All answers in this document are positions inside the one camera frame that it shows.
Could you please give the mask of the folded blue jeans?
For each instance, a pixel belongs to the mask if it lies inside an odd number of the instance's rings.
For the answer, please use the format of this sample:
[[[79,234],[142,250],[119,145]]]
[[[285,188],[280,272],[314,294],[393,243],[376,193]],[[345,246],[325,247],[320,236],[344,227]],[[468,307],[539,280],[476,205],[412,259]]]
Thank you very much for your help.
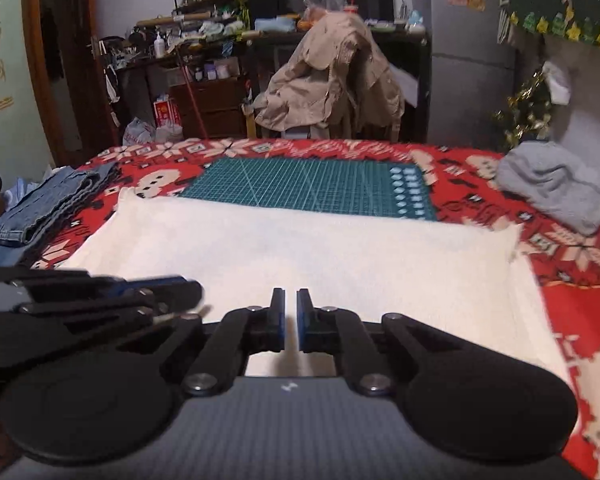
[[[73,215],[120,174],[116,162],[62,168],[0,216],[0,266],[27,266]]]

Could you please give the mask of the small christmas tree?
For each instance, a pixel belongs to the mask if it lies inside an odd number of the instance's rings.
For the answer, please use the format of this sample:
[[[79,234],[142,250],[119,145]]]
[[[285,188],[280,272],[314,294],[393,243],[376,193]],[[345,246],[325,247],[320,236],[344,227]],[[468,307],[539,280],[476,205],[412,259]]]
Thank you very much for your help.
[[[506,153],[526,141],[550,137],[553,103],[546,76],[539,68],[493,116],[498,127],[498,148]]]

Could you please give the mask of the beige jacket on chair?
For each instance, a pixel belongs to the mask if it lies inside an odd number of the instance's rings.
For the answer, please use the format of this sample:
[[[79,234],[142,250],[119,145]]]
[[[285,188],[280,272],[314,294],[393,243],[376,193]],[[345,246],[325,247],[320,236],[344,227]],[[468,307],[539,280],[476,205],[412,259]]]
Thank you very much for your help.
[[[253,103],[259,126],[276,132],[346,124],[347,138],[365,127],[399,139],[405,99],[390,63],[356,14],[328,12]]]

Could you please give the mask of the green cutting mat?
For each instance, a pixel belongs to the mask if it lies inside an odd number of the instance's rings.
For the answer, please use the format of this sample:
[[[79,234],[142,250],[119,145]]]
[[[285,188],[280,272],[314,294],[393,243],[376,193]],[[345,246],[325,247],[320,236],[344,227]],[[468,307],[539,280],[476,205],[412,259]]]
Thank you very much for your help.
[[[398,162],[222,158],[180,196],[321,214],[437,219],[422,170]]]

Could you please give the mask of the grey knit sweater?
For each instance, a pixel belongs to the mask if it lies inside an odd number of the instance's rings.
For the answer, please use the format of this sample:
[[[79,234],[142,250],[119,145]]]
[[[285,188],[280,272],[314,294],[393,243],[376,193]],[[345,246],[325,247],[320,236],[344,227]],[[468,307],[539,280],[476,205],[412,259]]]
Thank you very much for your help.
[[[581,235],[600,229],[600,172],[559,144],[522,142],[500,160],[495,181]]]

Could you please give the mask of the red christmas pattern blanket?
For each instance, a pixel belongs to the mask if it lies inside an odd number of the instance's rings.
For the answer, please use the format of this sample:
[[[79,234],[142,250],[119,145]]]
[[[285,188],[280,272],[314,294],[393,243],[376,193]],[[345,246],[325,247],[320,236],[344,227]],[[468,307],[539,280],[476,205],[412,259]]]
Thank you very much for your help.
[[[472,148],[377,141],[189,139],[108,148],[93,166],[117,162],[120,174],[82,206],[26,266],[47,269],[69,258],[114,212],[122,188],[140,196],[174,196],[221,157],[316,158],[414,162],[424,174],[443,222],[498,231],[518,223],[519,247],[541,285],[550,325],[576,382],[582,428],[565,458],[588,478],[600,478],[600,229],[582,235],[541,214],[495,183],[498,154]]]

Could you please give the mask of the cluttered dark desk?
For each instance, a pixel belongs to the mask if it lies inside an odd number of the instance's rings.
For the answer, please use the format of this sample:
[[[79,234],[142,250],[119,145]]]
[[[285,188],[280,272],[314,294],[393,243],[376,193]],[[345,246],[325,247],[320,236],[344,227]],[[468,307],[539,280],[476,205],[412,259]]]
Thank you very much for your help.
[[[174,9],[173,0],[96,0],[96,25],[100,36],[121,36],[138,21],[167,16]],[[418,104],[405,103],[399,140],[403,143],[427,142],[429,90],[431,79],[431,42],[422,32],[373,32],[374,40],[387,60],[399,70],[418,79],[418,89],[407,96],[418,96]],[[260,81],[253,86],[263,90],[272,73],[284,65],[302,39],[302,32],[267,32],[248,40],[244,50],[250,73]]]

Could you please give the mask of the grey refrigerator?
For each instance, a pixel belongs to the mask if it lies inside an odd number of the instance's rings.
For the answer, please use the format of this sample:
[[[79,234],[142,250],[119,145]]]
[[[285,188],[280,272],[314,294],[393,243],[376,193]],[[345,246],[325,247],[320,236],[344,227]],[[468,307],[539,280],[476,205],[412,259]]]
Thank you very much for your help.
[[[498,41],[500,0],[413,0],[430,39],[428,141],[495,148],[515,52]]]

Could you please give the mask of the white knit sweater vest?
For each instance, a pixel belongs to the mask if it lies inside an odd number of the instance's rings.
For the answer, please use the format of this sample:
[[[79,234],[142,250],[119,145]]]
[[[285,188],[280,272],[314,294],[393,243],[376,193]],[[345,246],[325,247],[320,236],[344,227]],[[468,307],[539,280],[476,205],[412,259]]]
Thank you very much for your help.
[[[376,321],[399,312],[549,370],[567,365],[518,226],[317,214],[123,191],[114,215],[66,261],[126,280],[181,275],[204,289],[204,316],[265,304],[274,288]]]

